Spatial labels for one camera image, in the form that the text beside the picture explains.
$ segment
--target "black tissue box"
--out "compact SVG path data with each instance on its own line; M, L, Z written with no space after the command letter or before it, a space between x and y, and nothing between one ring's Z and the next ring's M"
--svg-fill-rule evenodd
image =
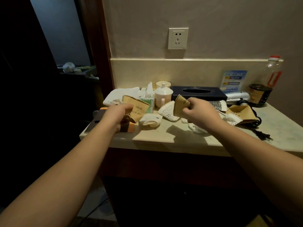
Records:
M227 100L227 96L218 87L187 87L187 86L172 86L174 91L172 100L175 100L180 94L185 99L196 97L207 101Z

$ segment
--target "white paper cup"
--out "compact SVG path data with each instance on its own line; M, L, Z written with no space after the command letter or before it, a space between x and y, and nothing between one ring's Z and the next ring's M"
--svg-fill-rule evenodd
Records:
M159 81L159 82L156 83L157 88L162 87L162 83L165 83L165 87L171 88L171 86L172 86L171 83L169 83L167 81Z

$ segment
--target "white countertop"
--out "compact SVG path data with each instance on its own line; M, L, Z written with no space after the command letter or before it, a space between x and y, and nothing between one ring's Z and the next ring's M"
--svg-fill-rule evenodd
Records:
M303 127L269 104L263 108L254 108L254 110L262 119L258 130L270 134L273 138L273 141L268 143L303 158ZM230 156L212 135L195 134L188 128L188 124L182 123L181 120L171 122L163 117L161 124L156 128L138 124L135 127L133 133L116 134L110 147ZM248 129L241 127L239 129L256 137ZM80 139L85 137L84 131L80 134Z

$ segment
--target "beige wall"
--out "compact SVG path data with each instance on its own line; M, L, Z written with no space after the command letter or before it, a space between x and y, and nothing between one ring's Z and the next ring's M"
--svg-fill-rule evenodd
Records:
M284 74L269 99L302 101L303 0L103 0L114 58L267 58L279 54ZM168 50L168 28L189 27L186 50Z

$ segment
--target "electrical socket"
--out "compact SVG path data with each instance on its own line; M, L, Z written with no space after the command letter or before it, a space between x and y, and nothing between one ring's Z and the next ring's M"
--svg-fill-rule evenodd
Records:
M186 49L188 28L169 28L169 49Z

